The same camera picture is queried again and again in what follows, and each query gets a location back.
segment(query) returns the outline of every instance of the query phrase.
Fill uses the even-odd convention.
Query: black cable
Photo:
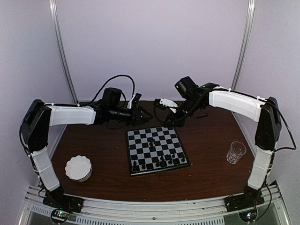
[[[164,123],[159,117],[158,117],[158,115],[157,115],[157,112],[156,112],[156,106],[154,106],[154,109],[153,109],[153,115],[154,115],[154,117],[155,117],[155,119],[158,121],[158,122],[160,122],[160,123]]]
[[[277,151],[280,151],[280,150],[283,150],[283,149],[289,149],[289,150],[296,150],[297,149],[297,146],[296,146],[295,140],[293,138],[292,132],[291,132],[285,118],[283,117],[281,111],[276,107],[276,105],[272,104],[271,102],[265,101],[263,99],[259,99],[259,98],[256,98],[256,97],[252,96],[252,95],[241,93],[241,92],[238,92],[238,91],[235,91],[235,90],[232,90],[231,92],[234,92],[234,93],[237,93],[237,94],[240,94],[240,95],[244,95],[244,96],[247,96],[247,97],[250,97],[250,98],[258,99],[259,101],[264,102],[266,105],[270,105],[273,109],[275,109],[279,113],[279,115],[282,118],[283,123],[285,124],[285,127],[286,127],[286,129],[289,133],[289,136],[290,136],[290,139],[292,141],[293,147],[282,147],[282,148],[276,149],[274,152],[277,152]]]
[[[40,195],[40,193],[41,193],[43,190],[44,190],[44,188],[42,188],[42,189],[40,189],[40,190],[38,191],[38,196],[40,196],[41,198],[45,198],[45,197],[43,197],[43,196]]]
[[[109,121],[106,123],[106,128],[109,130],[120,130],[125,126],[125,123],[123,122],[123,125],[121,127],[108,127]]]
[[[109,78],[109,79],[102,85],[102,87],[101,87],[101,88],[99,89],[99,91],[96,93],[96,95],[94,96],[94,98],[93,98],[90,102],[88,102],[88,103],[83,103],[82,106],[87,106],[87,105],[92,104],[92,103],[96,100],[97,96],[98,96],[99,93],[102,91],[102,89],[107,85],[107,83],[110,82],[111,80],[117,78],[117,77],[127,77],[127,78],[129,78],[129,79],[131,80],[132,85],[133,85],[133,87],[132,87],[132,96],[133,96],[133,95],[135,94],[135,82],[134,82],[134,80],[133,80],[132,77],[129,76],[129,75],[123,75],[123,74],[120,74],[120,75],[116,75],[116,76],[113,76],[113,77]]]
[[[121,94],[122,94],[122,96],[123,96],[123,98],[124,98],[124,104],[121,106],[122,108],[126,105],[126,102],[127,102],[127,100],[126,100],[126,96],[125,96],[125,94],[123,93],[123,91],[121,92]]]
[[[266,102],[266,104],[267,104],[267,105],[270,105],[272,108],[274,108],[274,109],[279,113],[280,117],[281,117],[282,120],[283,120],[283,123],[285,124],[285,127],[286,127],[286,129],[287,129],[287,132],[289,133],[290,139],[291,139],[292,144],[293,144],[293,147],[282,147],[282,148],[276,149],[275,152],[280,151],[280,150],[282,150],[282,149],[296,150],[296,149],[297,149],[297,146],[296,146],[295,140],[294,140],[294,138],[293,138],[292,132],[291,132],[289,126],[287,125],[287,122],[286,122],[285,118],[283,117],[282,113],[280,112],[280,110],[279,110],[274,104],[272,104],[272,103],[270,103],[270,102]]]
[[[203,94],[199,94],[199,98],[197,99],[197,101],[195,102],[194,106],[186,113],[184,114],[182,117],[176,119],[176,120],[172,120],[172,121],[166,121],[164,122],[164,125],[167,125],[167,124],[172,124],[172,123],[175,123],[175,122],[180,122],[181,120],[184,120],[186,119],[194,110],[196,107],[198,107],[198,104],[202,101],[202,99],[211,91],[228,91],[228,89],[224,89],[224,88],[218,88],[218,89],[210,89],[210,90],[206,90],[205,92],[203,92]]]
[[[266,212],[268,211],[268,209],[270,208],[271,203],[272,203],[272,193],[271,193],[270,188],[269,188],[269,186],[268,186],[268,184],[267,184],[266,181],[265,181],[265,185],[266,185],[266,187],[267,187],[267,189],[269,191],[269,194],[270,194],[270,202],[269,202],[268,207],[266,208],[266,210],[263,212],[263,214],[261,214],[259,218],[257,218],[257,219],[254,220],[255,222],[257,220],[261,219],[266,214]]]

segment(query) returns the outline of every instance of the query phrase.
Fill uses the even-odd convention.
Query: wooden table
[[[152,112],[152,102],[141,102]],[[177,128],[191,166],[178,170],[129,176],[124,127],[109,130],[105,125],[69,125],[56,149],[52,163],[65,193],[121,201],[177,201],[232,195],[243,192],[254,157],[232,113],[208,108],[208,117],[188,118]],[[158,113],[162,119],[166,111]],[[113,122],[109,126],[119,126]],[[156,120],[140,128],[158,126]],[[235,165],[226,160],[233,141],[247,146],[246,155]],[[83,183],[65,175],[66,162],[85,155],[93,165],[92,176]]]

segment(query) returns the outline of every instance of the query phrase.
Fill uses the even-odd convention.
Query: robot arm
[[[166,109],[170,105],[170,112],[162,123],[164,126],[182,127],[185,119],[196,110],[203,110],[207,106],[219,107],[249,117],[258,122],[255,134],[257,150],[251,175],[240,197],[228,197],[225,202],[227,210],[240,210],[251,207],[259,202],[260,191],[265,182],[274,149],[281,130],[280,117],[273,107],[277,107],[275,98],[253,98],[251,96],[225,89],[217,84],[207,83],[201,87],[196,85],[190,77],[182,78],[175,84],[175,88],[185,101],[175,108],[173,104],[166,104],[166,99],[156,99],[154,107]]]
[[[127,126],[137,126],[148,122],[153,117],[141,106],[137,106],[141,94],[135,94],[129,107],[120,107],[121,90],[107,88],[101,100],[81,107],[80,105],[45,104],[36,99],[28,109],[21,135],[27,148],[28,156],[46,189],[44,204],[64,208],[69,204],[72,211],[80,212],[83,200],[63,194],[63,189],[54,172],[48,156],[48,130],[55,125],[85,124],[101,125],[110,120],[124,122]]]

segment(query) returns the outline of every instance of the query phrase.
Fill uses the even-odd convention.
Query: chess square
[[[148,143],[142,143],[142,147],[143,148],[147,148],[148,147]]]
[[[165,144],[164,144],[164,145],[162,145],[161,147],[163,148],[163,150],[167,150],[167,149],[168,149],[168,146],[167,146],[167,145],[165,145]]]
[[[168,148],[169,148],[169,149],[174,149],[175,146],[174,146],[174,144],[168,144]]]
[[[157,154],[157,152],[156,152],[156,151],[154,151],[154,152],[150,152],[150,155],[151,155],[151,157],[157,157],[157,156],[158,156],[158,154]]]
[[[167,141],[167,144],[172,144],[173,143],[171,139],[167,139],[166,141]]]
[[[144,149],[143,149],[143,152],[144,152],[144,153],[149,153],[149,152],[150,152],[150,148],[144,148]]]
[[[173,135],[173,134],[175,134],[176,132],[175,132],[175,130],[169,130],[169,134],[170,135]]]
[[[153,164],[146,164],[147,170],[152,170],[154,169]]]
[[[150,152],[147,152],[147,153],[144,153],[144,156],[145,156],[145,158],[150,158],[151,154],[150,154]]]
[[[156,149],[156,151],[160,151],[160,150],[162,150],[163,148],[161,147],[161,145],[159,145],[159,146],[156,146],[155,149]]]
[[[163,156],[163,155],[164,155],[164,152],[163,152],[163,151],[157,151],[157,155],[158,155],[158,156]]]
[[[141,148],[143,147],[143,145],[142,145],[142,144],[136,144],[135,147],[136,147],[137,149],[141,149]]]
[[[137,149],[137,150],[136,150],[136,153],[137,153],[137,154],[143,154],[143,149],[142,149],[142,148]]]
[[[174,143],[174,147],[175,148],[180,148],[180,144],[179,143]]]
[[[130,149],[130,150],[136,149],[135,144],[131,144],[131,145],[129,146],[129,149]]]
[[[170,150],[168,150],[168,149],[167,150],[163,150],[163,152],[164,152],[164,156],[170,154]]]
[[[137,155],[131,155],[131,160],[137,160]]]
[[[166,161],[163,161],[163,162],[160,162],[160,167],[166,167],[167,166],[167,162]]]
[[[137,154],[136,149],[130,150],[130,154],[131,155],[136,155]]]
[[[158,159],[157,156],[156,156],[156,157],[152,157],[151,159],[152,159],[152,162],[153,162],[153,163],[159,162],[159,159]]]
[[[144,158],[139,159],[138,161],[139,161],[139,165],[146,164],[146,161]]]
[[[169,151],[170,151],[171,154],[175,154],[176,153],[175,149],[170,149]]]
[[[129,145],[135,144],[135,140],[129,140],[128,143],[129,143]]]
[[[164,144],[167,144],[167,141],[166,141],[166,140],[160,141],[160,145],[164,145]]]
[[[137,158],[138,159],[143,159],[144,158],[144,154],[137,154]]]
[[[174,165],[178,165],[178,164],[180,164],[180,161],[178,158],[176,158],[176,159],[173,159],[173,163],[174,163]]]
[[[148,143],[148,140],[147,140],[147,138],[142,138],[142,139],[141,139],[141,142],[142,142],[142,143]]]

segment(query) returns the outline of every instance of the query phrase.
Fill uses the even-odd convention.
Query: black bracket
[[[264,199],[262,197],[262,193],[260,192],[258,197],[255,199],[255,202],[246,202],[245,194],[229,196],[224,199],[225,206],[227,212],[243,210],[247,208],[254,207],[256,205],[260,205],[264,203]]]
[[[77,212],[80,213],[83,207],[83,199],[78,197],[73,197],[69,195],[63,195],[63,206],[59,206],[57,203],[53,201],[53,199],[49,195],[45,195],[43,200],[44,205],[48,205],[54,208],[62,209],[66,212]]]

